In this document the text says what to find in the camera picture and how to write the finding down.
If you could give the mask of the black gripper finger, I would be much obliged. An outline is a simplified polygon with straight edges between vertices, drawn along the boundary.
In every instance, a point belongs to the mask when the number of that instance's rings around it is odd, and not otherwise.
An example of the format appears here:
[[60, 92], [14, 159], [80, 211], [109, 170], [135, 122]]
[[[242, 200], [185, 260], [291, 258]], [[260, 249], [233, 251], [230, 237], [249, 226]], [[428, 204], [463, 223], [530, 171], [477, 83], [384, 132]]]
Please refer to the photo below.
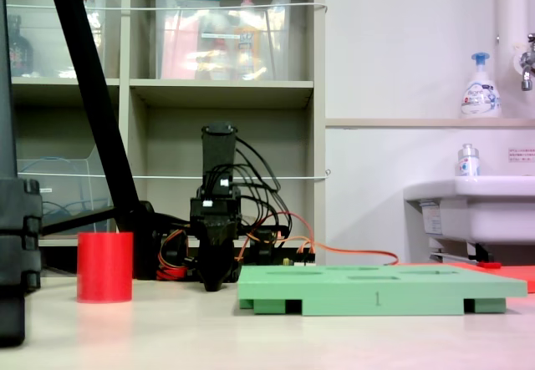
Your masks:
[[216, 251], [215, 290], [219, 291], [222, 284], [233, 281], [236, 267], [233, 240], [226, 240]]
[[197, 252], [197, 273], [207, 291], [216, 290], [214, 253], [209, 241], [200, 241]]

